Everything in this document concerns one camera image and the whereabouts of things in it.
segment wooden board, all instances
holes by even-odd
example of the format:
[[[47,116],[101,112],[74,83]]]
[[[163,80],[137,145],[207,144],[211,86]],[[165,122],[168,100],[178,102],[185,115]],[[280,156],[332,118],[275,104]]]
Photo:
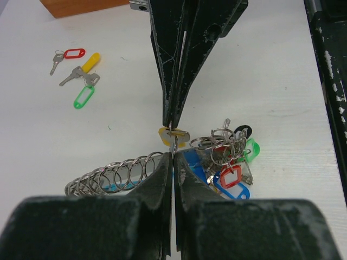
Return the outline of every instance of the wooden board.
[[[129,4],[128,0],[40,0],[55,17],[61,18]]]

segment white surface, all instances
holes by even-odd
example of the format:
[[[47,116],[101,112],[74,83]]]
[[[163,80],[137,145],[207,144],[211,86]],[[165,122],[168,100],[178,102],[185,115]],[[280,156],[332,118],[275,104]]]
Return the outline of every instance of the white surface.
[[[167,151],[149,16],[127,6],[54,19],[39,1],[10,0],[0,16],[0,226],[25,197],[63,195],[111,161]],[[49,76],[55,50],[85,48]],[[87,105],[82,80],[61,82],[94,52],[101,76]],[[194,82],[179,124],[192,138],[251,125],[261,153],[253,198],[305,198],[325,215],[347,258],[347,214],[302,0],[250,0]]]

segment green key tag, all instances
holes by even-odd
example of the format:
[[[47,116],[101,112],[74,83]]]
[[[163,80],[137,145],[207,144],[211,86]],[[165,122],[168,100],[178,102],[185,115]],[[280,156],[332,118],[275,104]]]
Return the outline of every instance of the green key tag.
[[[260,153],[260,146],[254,141],[253,138],[248,139],[246,143],[245,151],[243,152],[243,155],[246,158],[246,161],[250,163],[253,161],[255,157],[257,157]]]
[[[81,109],[94,94],[95,88],[92,85],[85,86],[74,101],[74,108]]]

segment key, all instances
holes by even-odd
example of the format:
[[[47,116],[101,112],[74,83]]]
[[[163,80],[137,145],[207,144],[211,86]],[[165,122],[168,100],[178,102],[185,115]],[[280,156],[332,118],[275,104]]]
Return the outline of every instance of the key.
[[[72,80],[72,79],[78,79],[80,77],[80,71],[82,71],[82,68],[81,66],[78,66],[76,68],[74,68],[71,72],[71,74],[66,78],[64,79],[62,82],[60,82],[59,86],[64,86],[66,82]]]
[[[58,53],[58,54],[56,54],[54,56],[54,58],[53,58],[53,68],[52,68],[52,70],[49,73],[51,76],[53,75],[53,73],[54,73],[56,67],[58,66],[58,64],[60,62],[62,62],[63,59],[64,59],[64,53],[63,54]]]
[[[231,123],[231,120],[230,119],[225,119],[225,121],[224,121],[224,124],[223,124],[223,128],[229,128],[229,126],[230,126],[230,123]],[[222,136],[224,136],[225,138],[228,138],[228,132],[227,131],[223,131],[222,132]]]
[[[84,78],[86,79],[86,84],[88,86],[95,86],[100,80],[100,76],[96,73],[86,74]]]

